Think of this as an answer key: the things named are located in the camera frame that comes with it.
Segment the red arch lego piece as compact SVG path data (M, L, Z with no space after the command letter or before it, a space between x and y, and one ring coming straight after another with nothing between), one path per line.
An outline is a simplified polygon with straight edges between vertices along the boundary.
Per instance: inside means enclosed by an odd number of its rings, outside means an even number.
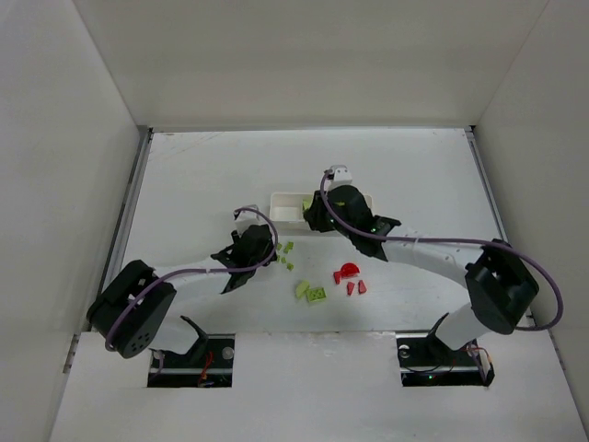
M341 268L333 273L333 279L336 285L339 285L343 279L351 279L360 274L360 268L353 262L344 263Z

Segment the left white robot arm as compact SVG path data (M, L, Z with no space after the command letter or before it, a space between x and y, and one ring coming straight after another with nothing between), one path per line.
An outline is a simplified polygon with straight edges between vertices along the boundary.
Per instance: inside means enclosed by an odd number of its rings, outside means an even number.
M187 268L155 269L128 262L87 311L87 321L109 351L125 359L145 349L185 354L192 346L190 318L205 296L230 293L276 259L275 229L252 225L232 233L233 243Z

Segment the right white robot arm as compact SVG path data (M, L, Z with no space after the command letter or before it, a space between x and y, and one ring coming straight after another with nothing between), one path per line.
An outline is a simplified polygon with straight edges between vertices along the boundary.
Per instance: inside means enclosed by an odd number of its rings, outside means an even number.
M489 245L459 247L428 243L394 218L375 215L352 185L315 192L303 217L313 231L337 231L363 255L407 264L451 280L468 291L469 302L445 314L429 339L458 350L488 332L513 333L537 295L538 285L520 258L498 239Z

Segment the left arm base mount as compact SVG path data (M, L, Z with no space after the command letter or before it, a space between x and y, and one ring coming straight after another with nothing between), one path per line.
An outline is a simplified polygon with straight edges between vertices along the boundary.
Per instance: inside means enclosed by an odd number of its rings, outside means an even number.
M189 317L182 315L180 318L193 331L191 347L184 354L154 349L146 386L161 389L231 388L235 334L209 334Z

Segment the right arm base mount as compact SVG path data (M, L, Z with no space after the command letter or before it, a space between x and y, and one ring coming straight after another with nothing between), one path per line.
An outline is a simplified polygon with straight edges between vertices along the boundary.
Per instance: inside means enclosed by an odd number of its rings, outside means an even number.
M443 315L429 331L396 335L399 373L403 387L488 388L495 380L489 352L472 340L458 350L449 349L434 333Z

